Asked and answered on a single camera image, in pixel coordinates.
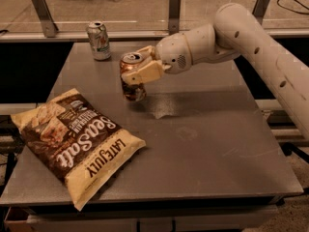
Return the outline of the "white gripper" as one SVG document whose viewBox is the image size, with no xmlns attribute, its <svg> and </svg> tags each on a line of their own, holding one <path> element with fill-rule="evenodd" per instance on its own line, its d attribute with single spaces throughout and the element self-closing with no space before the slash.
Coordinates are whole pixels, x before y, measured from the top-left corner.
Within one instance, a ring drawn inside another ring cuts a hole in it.
<svg viewBox="0 0 309 232">
<path fill-rule="evenodd" d="M 156 47 L 148 45 L 137 50 L 142 59 L 152 60 L 121 75 L 128 85 L 148 83 L 162 78 L 164 73 L 178 74 L 192 66 L 191 53 L 184 34 L 174 34 L 162 39 Z"/>
</svg>

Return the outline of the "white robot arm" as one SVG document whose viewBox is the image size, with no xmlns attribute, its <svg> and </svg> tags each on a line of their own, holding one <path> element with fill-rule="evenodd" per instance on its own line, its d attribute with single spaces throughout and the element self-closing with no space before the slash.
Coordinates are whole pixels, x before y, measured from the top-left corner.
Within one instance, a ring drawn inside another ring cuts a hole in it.
<svg viewBox="0 0 309 232">
<path fill-rule="evenodd" d="M 243 56 L 278 100 L 304 138 L 309 138 L 309 68 L 276 42 L 255 16 L 229 3 L 214 21 L 163 38 L 135 52 L 142 61 L 122 74 L 129 85 L 178 74 L 199 63 L 220 63 Z"/>
</svg>

